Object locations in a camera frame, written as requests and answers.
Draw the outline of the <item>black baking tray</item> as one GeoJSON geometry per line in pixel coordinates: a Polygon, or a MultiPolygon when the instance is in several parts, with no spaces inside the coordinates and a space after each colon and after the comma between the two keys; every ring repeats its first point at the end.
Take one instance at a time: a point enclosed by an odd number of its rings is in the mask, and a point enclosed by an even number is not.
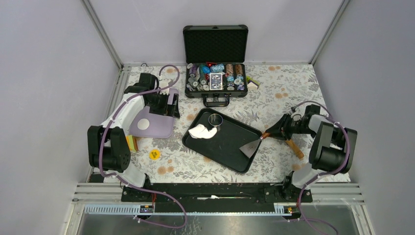
{"type": "Polygon", "coordinates": [[[211,129],[213,126],[209,124],[208,118],[212,114],[218,114],[223,118],[219,131],[210,139],[196,139],[186,131],[182,137],[183,145],[228,169],[241,174],[246,173],[255,155],[247,157],[240,147],[259,139],[262,135],[261,131],[212,108],[203,108],[189,129],[198,124],[211,129]]]}

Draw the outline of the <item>wooden rolling pin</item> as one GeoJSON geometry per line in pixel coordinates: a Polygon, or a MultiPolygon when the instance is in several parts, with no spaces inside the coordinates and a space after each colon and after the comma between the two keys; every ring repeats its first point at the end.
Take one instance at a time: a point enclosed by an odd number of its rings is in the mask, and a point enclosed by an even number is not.
{"type": "Polygon", "coordinates": [[[300,148],[294,143],[292,139],[286,140],[285,142],[291,148],[291,150],[299,160],[302,160],[304,158],[304,153],[300,150],[300,148]]]}

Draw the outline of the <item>white dough disc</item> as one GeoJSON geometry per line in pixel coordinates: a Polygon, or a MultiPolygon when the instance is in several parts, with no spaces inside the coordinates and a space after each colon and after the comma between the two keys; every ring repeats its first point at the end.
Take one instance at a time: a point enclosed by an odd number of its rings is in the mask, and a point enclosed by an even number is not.
{"type": "Polygon", "coordinates": [[[190,136],[194,139],[211,139],[217,133],[217,128],[213,127],[208,130],[204,125],[198,124],[195,127],[188,130],[190,136]]]}

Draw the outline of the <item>round cut dough wrapper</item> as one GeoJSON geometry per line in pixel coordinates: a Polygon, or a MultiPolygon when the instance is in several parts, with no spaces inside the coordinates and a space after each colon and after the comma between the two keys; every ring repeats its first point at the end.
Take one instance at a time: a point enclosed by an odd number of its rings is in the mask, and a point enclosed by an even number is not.
{"type": "Polygon", "coordinates": [[[146,130],[150,126],[150,122],[146,118],[142,118],[137,122],[137,127],[139,130],[146,130]]]}

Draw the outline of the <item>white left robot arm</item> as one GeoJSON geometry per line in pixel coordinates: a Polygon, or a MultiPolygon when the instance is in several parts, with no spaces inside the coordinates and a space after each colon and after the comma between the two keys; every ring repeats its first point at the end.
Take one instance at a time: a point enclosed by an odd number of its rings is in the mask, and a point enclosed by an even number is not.
{"type": "Polygon", "coordinates": [[[135,186],[133,195],[140,201],[148,200],[152,189],[145,184],[146,174],[130,165],[131,152],[137,149],[134,138],[139,136],[141,119],[148,120],[144,136],[158,138],[167,123],[180,118],[179,92],[168,85],[150,73],[140,74],[139,81],[125,89],[113,113],[87,131],[90,166],[104,176],[119,176],[128,186],[135,186]]]}

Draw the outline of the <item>metal dough scraper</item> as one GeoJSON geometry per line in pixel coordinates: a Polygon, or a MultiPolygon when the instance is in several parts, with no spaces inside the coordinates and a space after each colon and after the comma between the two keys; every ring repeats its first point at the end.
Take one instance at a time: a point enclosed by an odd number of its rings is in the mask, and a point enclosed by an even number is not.
{"type": "Polygon", "coordinates": [[[248,158],[251,158],[259,147],[263,139],[270,136],[270,133],[264,132],[259,139],[247,143],[239,148],[239,150],[248,158]]]}

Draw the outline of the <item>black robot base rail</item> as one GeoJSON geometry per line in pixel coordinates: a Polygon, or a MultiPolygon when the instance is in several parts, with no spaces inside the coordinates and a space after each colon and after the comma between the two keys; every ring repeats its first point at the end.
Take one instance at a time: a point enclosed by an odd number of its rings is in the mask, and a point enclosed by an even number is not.
{"type": "MultiPolygon", "coordinates": [[[[176,199],[253,199],[260,203],[297,203],[300,189],[285,189],[282,183],[150,183],[144,189],[160,191],[176,199]]],[[[122,202],[152,202],[153,193],[123,187],[122,202]]],[[[301,202],[311,203],[311,190],[305,190],[301,202]]]]}

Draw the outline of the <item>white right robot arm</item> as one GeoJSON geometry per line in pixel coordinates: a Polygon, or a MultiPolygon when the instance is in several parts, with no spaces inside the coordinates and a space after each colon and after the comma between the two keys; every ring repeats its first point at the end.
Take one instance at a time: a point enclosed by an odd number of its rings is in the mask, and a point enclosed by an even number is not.
{"type": "Polygon", "coordinates": [[[322,115],[320,105],[306,106],[304,115],[298,120],[294,119],[295,111],[292,108],[261,136],[262,139],[271,137],[281,141],[290,141],[293,134],[313,138],[308,163],[300,170],[292,171],[280,189],[281,197],[288,202],[299,197],[300,188],[322,176],[348,173],[357,140],[356,130],[342,127],[330,115],[322,115]]]}

